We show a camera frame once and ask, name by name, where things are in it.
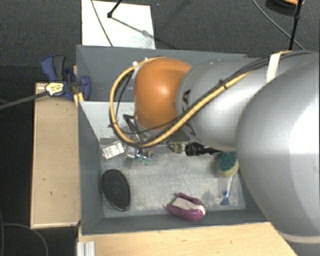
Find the black cable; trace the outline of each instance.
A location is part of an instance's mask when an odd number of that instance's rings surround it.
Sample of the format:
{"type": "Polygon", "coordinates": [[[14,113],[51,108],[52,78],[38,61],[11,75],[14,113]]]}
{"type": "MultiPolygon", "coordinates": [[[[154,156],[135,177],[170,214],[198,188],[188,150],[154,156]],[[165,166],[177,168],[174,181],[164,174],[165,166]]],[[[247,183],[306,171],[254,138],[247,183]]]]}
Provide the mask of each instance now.
{"type": "Polygon", "coordinates": [[[289,50],[292,50],[292,46],[294,45],[297,25],[298,25],[298,21],[300,19],[300,10],[301,10],[301,7],[302,7],[302,2],[303,2],[303,0],[298,0],[298,4],[297,4],[296,9],[295,9],[294,24],[293,24],[292,33],[291,33],[289,50]]]}
{"type": "Polygon", "coordinates": [[[100,24],[100,26],[101,26],[101,28],[102,28],[102,30],[103,30],[103,32],[104,32],[104,35],[105,35],[106,39],[108,40],[110,46],[113,47],[114,45],[111,43],[110,38],[109,38],[109,36],[108,36],[108,34],[107,34],[104,26],[102,25],[102,22],[101,22],[101,20],[100,20],[100,18],[99,18],[99,16],[98,16],[98,13],[97,13],[97,10],[96,10],[96,7],[95,7],[95,5],[94,5],[94,1],[93,1],[93,0],[91,0],[91,4],[92,4],[92,7],[93,7],[95,16],[96,16],[96,18],[98,19],[98,22],[99,22],[99,24],[100,24]]]}
{"type": "Polygon", "coordinates": [[[106,16],[107,16],[109,19],[112,18],[112,14],[113,14],[114,11],[118,8],[118,6],[120,5],[121,2],[122,2],[122,0],[118,0],[118,1],[116,2],[115,6],[112,8],[112,10],[107,13],[106,16]]]}
{"type": "Polygon", "coordinates": [[[0,105],[0,110],[9,108],[9,107],[12,107],[12,106],[15,106],[15,105],[19,105],[21,103],[33,101],[35,99],[38,99],[38,98],[41,98],[41,97],[44,97],[44,96],[47,96],[47,95],[48,95],[48,92],[47,91],[43,91],[41,93],[37,93],[36,95],[32,95],[32,96],[29,96],[29,97],[21,98],[21,99],[18,99],[16,101],[12,101],[12,102],[6,103],[4,105],[0,105]]]}
{"type": "Polygon", "coordinates": [[[119,111],[119,106],[120,106],[120,102],[121,102],[122,96],[123,96],[124,92],[126,91],[126,88],[127,88],[128,84],[130,82],[130,79],[131,79],[133,73],[134,73],[134,70],[131,71],[128,75],[126,75],[122,80],[122,81],[124,81],[124,79],[126,78],[126,82],[125,82],[125,84],[124,84],[124,86],[123,86],[123,88],[122,88],[122,90],[120,92],[120,96],[119,96],[118,103],[117,103],[117,106],[116,106],[116,112],[115,112],[115,119],[116,120],[117,120],[117,117],[118,117],[118,111],[119,111]]]}
{"type": "MultiPolygon", "coordinates": [[[[258,10],[273,24],[275,25],[282,33],[284,33],[288,38],[292,38],[292,36],[290,36],[282,27],[280,27],[273,19],[271,19],[265,12],[264,10],[262,10],[262,8],[258,5],[258,3],[256,2],[256,0],[252,0],[252,2],[254,3],[254,5],[258,8],[258,10]]],[[[297,46],[300,47],[301,50],[305,50],[305,48],[298,43],[296,40],[293,40],[293,42],[296,43],[297,46]]]]}
{"type": "MultiPolygon", "coordinates": [[[[293,52],[289,52],[286,53],[285,55],[282,55],[280,57],[281,60],[292,57],[292,56],[298,56],[298,55],[304,55],[304,54],[312,54],[313,52],[311,51],[293,51],[293,52]]],[[[185,111],[185,113],[181,114],[180,116],[176,117],[175,119],[173,119],[172,121],[170,121],[171,126],[173,126],[176,122],[178,122],[180,119],[182,119],[196,104],[198,104],[200,101],[202,101],[203,98],[205,98],[206,96],[208,96],[209,94],[213,93],[215,90],[217,90],[220,86],[223,86],[224,84],[226,84],[227,82],[231,81],[232,79],[246,73],[249,71],[253,71],[253,70],[257,70],[260,69],[266,65],[268,65],[269,63],[269,58],[262,58],[262,59],[258,59],[254,62],[251,62],[249,64],[247,64],[246,66],[240,68],[238,71],[234,72],[231,76],[229,76],[228,78],[221,80],[218,84],[216,84],[212,89],[210,89],[209,91],[207,91],[205,94],[203,94],[200,98],[198,98],[190,107],[187,108],[187,110],[185,111]]],[[[135,147],[135,148],[140,148],[140,143],[128,143],[126,141],[124,141],[119,134],[117,133],[116,129],[114,128],[114,124],[112,122],[111,123],[111,127],[114,131],[114,133],[117,135],[117,137],[124,142],[125,144],[135,147]]],[[[164,129],[163,131],[161,131],[160,133],[158,133],[156,135],[156,137],[159,137],[163,134],[165,134],[167,132],[167,130],[169,130],[171,128],[171,126],[169,126],[168,128],[164,129]]],[[[149,142],[152,142],[155,138],[149,138],[146,141],[143,141],[143,144],[147,144],[149,142]]]]}

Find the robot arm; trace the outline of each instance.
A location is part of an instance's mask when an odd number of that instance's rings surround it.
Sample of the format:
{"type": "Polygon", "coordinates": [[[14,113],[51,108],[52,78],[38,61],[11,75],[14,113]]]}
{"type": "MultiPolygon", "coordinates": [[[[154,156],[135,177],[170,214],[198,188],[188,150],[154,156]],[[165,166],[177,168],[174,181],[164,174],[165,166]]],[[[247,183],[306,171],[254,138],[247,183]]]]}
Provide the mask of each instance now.
{"type": "MultiPolygon", "coordinates": [[[[157,61],[142,63],[144,71],[157,61]]],[[[152,100],[144,105],[146,96],[135,94],[135,105],[143,106],[138,113],[143,117],[139,129],[147,131],[144,141],[126,138],[116,124],[111,91],[111,123],[121,140],[137,148],[153,147],[182,128],[192,142],[236,151],[244,181],[265,216],[303,255],[318,255],[319,54],[286,53],[272,79],[267,77],[268,64],[268,59],[215,60],[189,70],[182,63],[185,74],[167,79],[170,99],[157,99],[166,107],[175,104],[175,115],[168,114],[165,120],[164,109],[153,108],[152,100]],[[169,127],[161,127],[172,118],[169,127]],[[148,130],[156,124],[156,129],[148,130]]],[[[166,72],[162,68],[158,76],[163,78],[166,72]]],[[[139,89],[148,92],[150,83],[152,79],[139,89]]]]}

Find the small green object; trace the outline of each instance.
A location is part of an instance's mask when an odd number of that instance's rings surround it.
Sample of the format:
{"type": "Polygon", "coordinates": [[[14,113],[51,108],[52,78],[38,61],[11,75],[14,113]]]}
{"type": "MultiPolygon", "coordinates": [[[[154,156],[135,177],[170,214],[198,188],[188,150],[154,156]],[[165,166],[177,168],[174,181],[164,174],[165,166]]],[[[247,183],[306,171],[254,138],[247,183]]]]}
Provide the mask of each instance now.
{"type": "Polygon", "coordinates": [[[150,157],[148,157],[145,161],[144,161],[144,165],[148,166],[150,164],[150,157]]]}
{"type": "Polygon", "coordinates": [[[220,156],[219,169],[222,172],[229,171],[237,162],[236,152],[225,152],[220,156]]]}
{"type": "Polygon", "coordinates": [[[230,177],[239,169],[236,152],[224,152],[219,158],[219,171],[222,176],[230,177]]]}

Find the wooden board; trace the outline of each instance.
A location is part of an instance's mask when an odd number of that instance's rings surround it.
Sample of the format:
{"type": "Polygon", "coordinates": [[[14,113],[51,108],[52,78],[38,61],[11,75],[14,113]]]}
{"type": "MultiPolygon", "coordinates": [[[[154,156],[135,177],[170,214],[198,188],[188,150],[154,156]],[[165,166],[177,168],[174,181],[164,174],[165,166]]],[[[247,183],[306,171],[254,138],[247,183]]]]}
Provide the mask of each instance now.
{"type": "MultiPolygon", "coordinates": [[[[36,85],[36,93],[44,91],[36,85]]],[[[75,226],[80,220],[74,102],[45,96],[35,101],[30,227],[75,226]]]]}
{"type": "Polygon", "coordinates": [[[296,254],[268,222],[82,236],[95,241],[96,256],[295,256],[296,254]]]}

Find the black stand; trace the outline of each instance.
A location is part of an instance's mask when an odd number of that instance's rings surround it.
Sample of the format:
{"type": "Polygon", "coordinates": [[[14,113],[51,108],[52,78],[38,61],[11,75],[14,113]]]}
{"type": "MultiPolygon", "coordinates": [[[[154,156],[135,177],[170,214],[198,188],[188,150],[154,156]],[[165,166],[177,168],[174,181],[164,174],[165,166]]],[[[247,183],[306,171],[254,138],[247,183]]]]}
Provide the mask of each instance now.
{"type": "Polygon", "coordinates": [[[290,44],[289,44],[289,50],[292,50],[292,46],[294,45],[298,20],[300,19],[300,10],[301,10],[302,2],[303,2],[303,0],[298,0],[298,4],[296,6],[295,15],[294,15],[294,24],[293,24],[293,29],[292,29],[291,39],[290,39],[290,44]]]}
{"type": "Polygon", "coordinates": [[[122,2],[122,0],[118,0],[118,2],[115,4],[115,6],[112,8],[112,10],[110,12],[108,12],[108,14],[106,15],[109,19],[112,18],[112,14],[114,13],[114,11],[117,9],[117,7],[120,5],[120,3],[122,2]]]}

